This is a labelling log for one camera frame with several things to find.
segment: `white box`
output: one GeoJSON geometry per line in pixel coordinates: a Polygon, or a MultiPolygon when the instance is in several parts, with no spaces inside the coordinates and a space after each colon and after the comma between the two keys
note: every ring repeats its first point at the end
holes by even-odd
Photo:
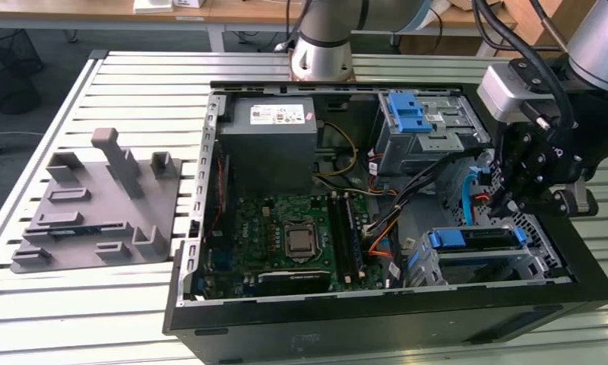
{"type": "Polygon", "coordinates": [[[133,13],[167,13],[173,11],[172,0],[135,0],[133,13]]]}
{"type": "Polygon", "coordinates": [[[185,6],[188,8],[199,8],[205,3],[205,0],[173,0],[175,6],[185,6]]]}

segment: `floor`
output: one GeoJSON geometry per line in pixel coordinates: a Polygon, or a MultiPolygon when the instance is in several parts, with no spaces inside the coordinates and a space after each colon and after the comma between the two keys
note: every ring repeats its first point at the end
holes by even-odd
{"type": "MultiPolygon", "coordinates": [[[[60,30],[29,30],[44,70],[32,79],[42,97],[42,103],[33,111],[20,116],[0,114],[0,132],[45,132],[61,106],[65,95],[79,76],[91,50],[120,51],[183,51],[208,52],[209,41],[205,32],[173,31],[79,31],[79,42],[68,43],[60,30]]],[[[284,39],[284,34],[259,33],[249,36],[247,44],[239,43],[233,33],[225,34],[225,49],[229,52],[269,52],[284,39]]],[[[352,39],[356,53],[396,53],[388,36],[359,35],[352,39]]],[[[36,135],[0,135],[0,207],[10,193],[20,173],[38,144],[36,135]]]]}

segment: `aluminum workbench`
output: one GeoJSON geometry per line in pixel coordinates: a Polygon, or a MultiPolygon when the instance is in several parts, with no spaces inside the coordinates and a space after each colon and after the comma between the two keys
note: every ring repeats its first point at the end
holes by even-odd
{"type": "MultiPolygon", "coordinates": [[[[477,83],[493,59],[355,56],[359,81],[477,83]]],[[[91,59],[0,211],[0,364],[199,364],[161,333],[172,262],[13,274],[10,256],[49,175],[52,152],[105,160],[91,146],[97,127],[120,131],[137,159],[169,151],[184,159],[176,211],[187,212],[212,80],[287,81],[285,56],[111,52],[91,59]]],[[[608,275],[608,159],[591,182],[600,213],[575,226],[608,275]]],[[[173,232],[188,232],[175,219],[173,232]]],[[[180,239],[172,241],[175,249],[180,239]]],[[[345,364],[608,363],[608,306],[559,319],[504,344],[433,348],[315,360],[345,364]]]]}

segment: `gray plastic holder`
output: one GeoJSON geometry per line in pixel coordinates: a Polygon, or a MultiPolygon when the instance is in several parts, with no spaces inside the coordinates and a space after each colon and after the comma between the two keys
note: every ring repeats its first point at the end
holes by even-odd
{"type": "Polygon", "coordinates": [[[95,130],[107,163],[83,163],[72,152],[52,156],[53,179],[13,254],[13,272],[167,260],[181,160],[156,152],[135,161],[116,138],[115,129],[95,130]]]}

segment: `sticker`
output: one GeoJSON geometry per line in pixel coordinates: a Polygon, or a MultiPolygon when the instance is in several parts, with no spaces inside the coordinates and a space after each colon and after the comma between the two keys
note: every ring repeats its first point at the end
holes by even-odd
{"type": "Polygon", "coordinates": [[[377,175],[377,163],[369,162],[369,175],[377,175]]]}
{"type": "Polygon", "coordinates": [[[68,234],[76,234],[73,230],[53,230],[49,232],[53,236],[65,236],[68,234]]]}
{"type": "Polygon", "coordinates": [[[175,17],[177,21],[205,21],[203,17],[175,17]]]}
{"type": "Polygon", "coordinates": [[[428,122],[444,122],[444,117],[441,116],[441,114],[427,114],[425,120],[428,122]]]}
{"type": "Polygon", "coordinates": [[[389,262],[388,270],[392,276],[396,278],[396,280],[399,280],[399,276],[401,275],[401,269],[395,265],[392,261],[389,262]]]}
{"type": "Polygon", "coordinates": [[[304,106],[255,105],[251,108],[251,124],[304,124],[304,106]]]}

